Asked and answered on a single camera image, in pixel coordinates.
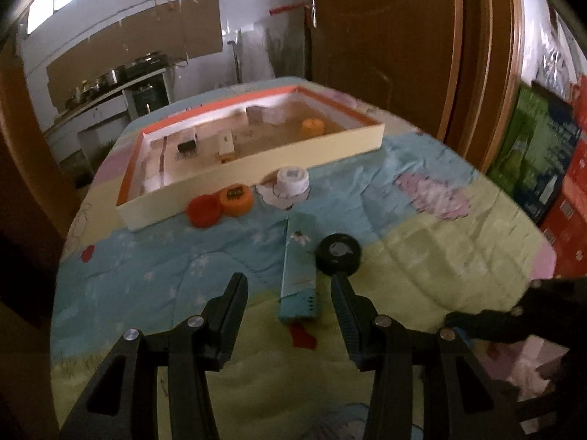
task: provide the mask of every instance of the cardboard box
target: cardboard box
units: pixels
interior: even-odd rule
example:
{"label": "cardboard box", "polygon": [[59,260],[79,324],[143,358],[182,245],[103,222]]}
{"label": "cardboard box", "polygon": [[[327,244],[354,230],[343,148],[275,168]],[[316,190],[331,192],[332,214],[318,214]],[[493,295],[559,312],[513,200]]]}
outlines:
{"label": "cardboard box", "polygon": [[540,86],[522,85],[488,177],[538,223],[560,191],[579,136],[569,104]]}
{"label": "cardboard box", "polygon": [[582,131],[566,176],[587,194],[587,132]]}
{"label": "cardboard box", "polygon": [[577,124],[587,130],[587,76],[582,74],[572,92],[573,116]]}
{"label": "cardboard box", "polygon": [[563,278],[586,276],[587,222],[564,190],[544,218],[540,229],[557,254],[555,275]]}

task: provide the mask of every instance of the pot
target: pot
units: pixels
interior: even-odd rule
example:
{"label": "pot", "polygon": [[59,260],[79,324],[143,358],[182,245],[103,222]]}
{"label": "pot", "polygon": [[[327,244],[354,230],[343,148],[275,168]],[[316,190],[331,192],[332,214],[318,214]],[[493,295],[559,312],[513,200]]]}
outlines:
{"label": "pot", "polygon": [[126,64],[124,70],[128,79],[135,79],[165,66],[167,66],[167,56],[160,52],[151,52]]}
{"label": "pot", "polygon": [[68,111],[74,110],[79,105],[79,102],[76,101],[76,97],[72,96],[67,101],[65,101],[65,109]]}
{"label": "pot", "polygon": [[85,102],[92,101],[92,99],[97,98],[103,90],[104,85],[101,84],[100,80],[91,83],[84,81],[81,84],[80,102],[84,104]]}
{"label": "pot", "polygon": [[109,88],[112,88],[123,83],[124,80],[124,66],[119,66],[117,68],[111,69],[100,78],[101,83],[105,87]]}

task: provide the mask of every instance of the pink patch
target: pink patch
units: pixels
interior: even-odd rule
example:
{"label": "pink patch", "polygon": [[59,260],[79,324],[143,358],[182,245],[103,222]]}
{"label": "pink patch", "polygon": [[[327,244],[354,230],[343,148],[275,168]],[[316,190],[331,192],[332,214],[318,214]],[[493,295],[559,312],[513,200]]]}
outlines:
{"label": "pink patch", "polygon": [[487,357],[492,361],[497,361],[500,357],[500,350],[494,342],[490,342],[486,351]]}
{"label": "pink patch", "polygon": [[557,254],[553,246],[544,240],[544,243],[538,250],[532,264],[530,272],[530,281],[535,279],[548,280],[554,276],[554,268],[557,264]]}
{"label": "pink patch", "polygon": [[318,347],[318,341],[312,334],[308,334],[301,324],[290,324],[289,334],[292,337],[292,346],[312,351]]}
{"label": "pink patch", "polygon": [[395,184],[412,198],[416,210],[433,213],[441,220],[454,220],[471,211],[471,203],[463,192],[450,188],[446,182],[415,173],[402,173],[395,179]]}
{"label": "pink patch", "polygon": [[82,251],[81,252],[81,261],[83,261],[84,263],[87,263],[89,260],[91,260],[92,256],[94,255],[94,249],[95,249],[95,246],[90,245],[84,251]]}
{"label": "pink patch", "polygon": [[114,180],[117,177],[124,175],[128,161],[133,152],[133,144],[129,144],[120,149],[116,149],[108,154],[108,157],[98,169],[98,173],[94,177],[92,186],[96,187],[102,183]]}

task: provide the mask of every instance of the tape roll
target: tape roll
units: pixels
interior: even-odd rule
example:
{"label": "tape roll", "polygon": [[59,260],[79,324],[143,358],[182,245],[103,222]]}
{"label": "tape roll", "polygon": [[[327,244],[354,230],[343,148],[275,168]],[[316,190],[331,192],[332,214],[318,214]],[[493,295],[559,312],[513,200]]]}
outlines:
{"label": "tape roll", "polygon": [[253,207],[251,189],[242,183],[235,183],[219,192],[222,211],[227,216],[242,216]]}
{"label": "tape roll", "polygon": [[316,267],[325,275],[335,273],[353,275],[361,264],[361,245],[344,233],[334,233],[324,238],[316,248]]}
{"label": "tape roll", "polygon": [[277,172],[275,194],[278,197],[295,197],[310,186],[310,175],[301,167],[283,167]]}

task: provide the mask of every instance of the bedspread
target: bedspread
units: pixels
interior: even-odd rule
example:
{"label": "bedspread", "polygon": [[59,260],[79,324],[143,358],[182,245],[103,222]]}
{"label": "bedspread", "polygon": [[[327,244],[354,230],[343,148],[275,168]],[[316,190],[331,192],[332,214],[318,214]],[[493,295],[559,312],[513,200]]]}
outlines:
{"label": "bedspread", "polygon": [[[125,330],[171,329],[242,272],[249,302],[233,357],[220,373],[208,374],[221,438],[353,437],[353,428],[364,425],[373,375],[348,359],[327,277],[317,279],[316,322],[289,330],[277,319],[288,211],[255,194],[247,215],[224,217],[205,230],[180,213],[131,233],[115,210],[139,128],[235,92],[289,84],[328,92],[386,125],[379,150],[310,169],[309,198],[292,208],[315,216],[324,236],[343,232],[360,242],[363,261],[351,283],[379,313],[409,329],[434,331],[452,310],[508,310],[529,279],[552,276],[554,252],[526,215],[450,149],[398,117],[293,78],[185,99],[129,125],[70,229],[51,333],[60,424]],[[161,439],[170,438],[166,382],[160,369]],[[422,392],[415,386],[419,423]],[[317,422],[330,433],[312,430]]]}

